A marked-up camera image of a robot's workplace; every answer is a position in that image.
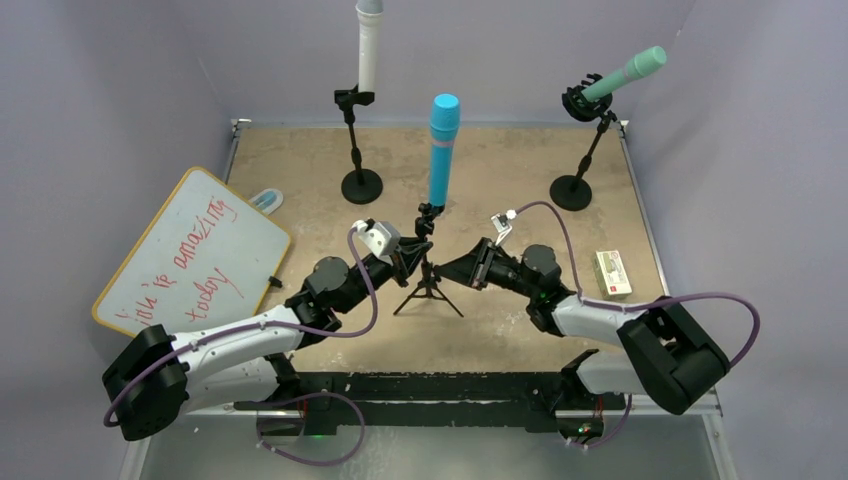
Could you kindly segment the black tripod mic stand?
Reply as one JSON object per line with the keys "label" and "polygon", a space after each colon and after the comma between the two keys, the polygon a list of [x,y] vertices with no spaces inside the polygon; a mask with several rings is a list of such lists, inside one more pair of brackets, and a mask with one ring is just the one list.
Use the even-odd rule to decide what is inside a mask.
{"label": "black tripod mic stand", "polygon": [[[415,219],[415,235],[420,241],[427,241],[428,237],[434,233],[435,219],[444,211],[444,208],[433,206],[430,203],[421,203],[418,206],[418,211],[419,216]],[[426,253],[423,254],[420,267],[422,277],[416,288],[395,309],[393,314],[398,315],[412,299],[429,299],[446,302],[460,318],[463,318],[464,314],[439,288],[439,282],[442,278],[434,271],[434,264],[429,261]]]}

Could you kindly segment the blue microphone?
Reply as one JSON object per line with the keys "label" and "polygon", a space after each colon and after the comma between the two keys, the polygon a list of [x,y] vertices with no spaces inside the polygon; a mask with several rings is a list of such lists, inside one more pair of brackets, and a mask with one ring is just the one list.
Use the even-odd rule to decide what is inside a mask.
{"label": "blue microphone", "polygon": [[460,101],[450,93],[433,99],[430,112],[431,155],[428,202],[444,208],[447,202],[455,139],[460,127]]}

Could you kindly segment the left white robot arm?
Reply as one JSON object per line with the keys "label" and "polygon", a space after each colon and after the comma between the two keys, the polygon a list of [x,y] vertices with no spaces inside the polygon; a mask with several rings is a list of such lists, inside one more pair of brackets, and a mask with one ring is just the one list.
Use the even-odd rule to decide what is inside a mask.
{"label": "left white robot arm", "polygon": [[222,327],[170,334],[161,324],[144,328],[102,376],[111,402],[103,423],[128,441],[147,438],[211,393],[205,382],[249,361],[345,338],[338,316],[393,280],[406,283],[432,249],[429,240],[399,239],[387,259],[356,257],[352,265],[328,256],[283,304]]}

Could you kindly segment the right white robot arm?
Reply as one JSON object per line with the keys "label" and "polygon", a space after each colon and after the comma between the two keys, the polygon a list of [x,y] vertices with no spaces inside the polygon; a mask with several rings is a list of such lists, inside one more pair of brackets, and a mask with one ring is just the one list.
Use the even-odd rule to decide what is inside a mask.
{"label": "right white robot arm", "polygon": [[528,298],[526,311],[541,332],[621,348],[571,363],[574,372],[562,379],[561,392],[576,407],[603,393],[638,394],[681,415],[731,369],[727,355],[682,305],[663,298],[658,306],[631,310],[581,300],[562,283],[555,252],[545,245],[533,244],[516,258],[482,238],[435,271],[475,290],[494,285]]}

